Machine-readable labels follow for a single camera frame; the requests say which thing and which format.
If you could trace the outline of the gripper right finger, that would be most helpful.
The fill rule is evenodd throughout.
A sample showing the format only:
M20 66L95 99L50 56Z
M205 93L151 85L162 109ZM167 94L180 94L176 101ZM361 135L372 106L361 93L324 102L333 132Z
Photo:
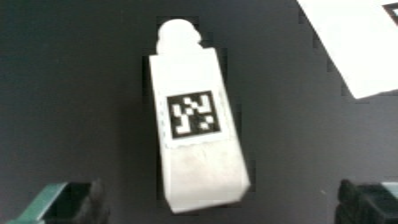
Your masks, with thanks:
M398 182L342 181L334 224L398 224Z

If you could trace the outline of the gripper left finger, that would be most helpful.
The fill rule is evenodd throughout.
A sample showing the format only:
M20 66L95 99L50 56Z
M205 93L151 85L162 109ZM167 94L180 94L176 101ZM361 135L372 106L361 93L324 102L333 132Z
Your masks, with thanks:
M11 224L109 224L102 181L48 184Z

